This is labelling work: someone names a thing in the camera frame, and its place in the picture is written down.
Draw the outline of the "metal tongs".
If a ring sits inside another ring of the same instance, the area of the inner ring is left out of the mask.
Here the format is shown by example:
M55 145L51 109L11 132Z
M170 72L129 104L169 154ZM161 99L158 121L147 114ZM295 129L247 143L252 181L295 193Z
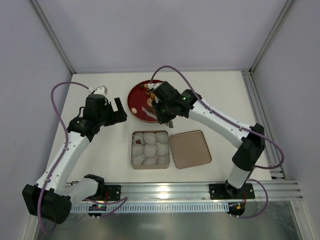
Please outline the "metal tongs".
M174 126L173 126L173 122L170 120L170 121L168 121L168 122L159 122L158 121L158 118L157 118L157 116L155 115L155 114L153 114L153 113L151 113L150 111L148 111L146 108L144 108L144 107L142 107L141 108L142 109L142 111L148 116L148 117L151 117L151 118L153 118L154 120L156 120L156 122L157 123L159 123L159 124L164 124L164 125L166 125L167 127L169 127L170 129L172 129Z

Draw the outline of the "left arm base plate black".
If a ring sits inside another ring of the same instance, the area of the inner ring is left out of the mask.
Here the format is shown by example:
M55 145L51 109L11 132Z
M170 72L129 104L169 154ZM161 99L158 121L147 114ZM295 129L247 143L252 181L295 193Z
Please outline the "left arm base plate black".
M106 184L104 186L104 196L103 200L105 202L110 202L110 201L119 201L121 199L121 185L110 185Z

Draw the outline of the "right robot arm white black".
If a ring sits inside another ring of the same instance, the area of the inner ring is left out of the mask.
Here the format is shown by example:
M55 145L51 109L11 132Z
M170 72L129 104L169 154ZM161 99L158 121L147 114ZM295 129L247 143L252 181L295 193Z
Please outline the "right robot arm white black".
M158 123L167 124L177 116L184 117L215 131L237 149L224 189L233 199L241 197L248 176L265 149L264 127L258 123L250 126L229 117L211 107L192 89L179 92L167 81L148 83L147 89L154 94L152 106Z

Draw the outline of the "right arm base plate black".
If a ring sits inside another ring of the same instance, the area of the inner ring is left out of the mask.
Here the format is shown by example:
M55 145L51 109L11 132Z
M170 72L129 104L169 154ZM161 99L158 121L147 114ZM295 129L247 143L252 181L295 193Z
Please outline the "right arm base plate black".
M226 181L224 183L209 184L208 189L211 200L255 199L255 192L251 183L245 183L241 188L237 189Z

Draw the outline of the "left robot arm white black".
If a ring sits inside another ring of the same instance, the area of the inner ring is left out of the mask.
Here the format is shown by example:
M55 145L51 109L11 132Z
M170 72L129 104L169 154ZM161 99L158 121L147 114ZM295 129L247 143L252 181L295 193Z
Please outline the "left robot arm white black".
M74 205L87 198L105 197L107 191L103 177L87 174L74 186L66 187L66 183L78 159L100 129L127 120L121 99L117 97L114 102L117 110L113 110L103 94L87 96L82 115L69 122L65 141L50 166L34 185L27 184L22 190L31 215L62 224Z

